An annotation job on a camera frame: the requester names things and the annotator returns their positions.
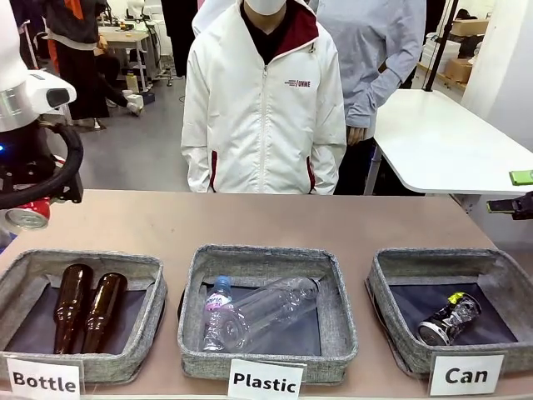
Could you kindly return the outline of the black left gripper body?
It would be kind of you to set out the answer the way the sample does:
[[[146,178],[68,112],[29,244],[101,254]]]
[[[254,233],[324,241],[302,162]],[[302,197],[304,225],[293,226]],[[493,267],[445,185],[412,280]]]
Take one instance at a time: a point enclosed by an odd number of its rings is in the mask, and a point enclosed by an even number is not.
[[[53,155],[55,166],[46,162],[30,162],[23,167],[17,167],[12,171],[1,167],[1,193],[13,193],[46,181],[53,177],[63,167],[66,159],[59,155]],[[47,200],[50,203],[71,202],[79,204],[82,202],[84,188],[80,174],[77,172],[69,181],[61,187],[49,192],[40,200]]]

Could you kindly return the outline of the blue-shirted bystander hand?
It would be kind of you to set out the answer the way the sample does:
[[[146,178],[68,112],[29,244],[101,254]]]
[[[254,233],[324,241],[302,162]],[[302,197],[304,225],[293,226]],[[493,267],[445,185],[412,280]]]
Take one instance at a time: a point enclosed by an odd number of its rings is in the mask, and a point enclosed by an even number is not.
[[[369,129],[367,127],[347,127],[346,143],[348,146],[355,146],[358,143],[369,138]]]

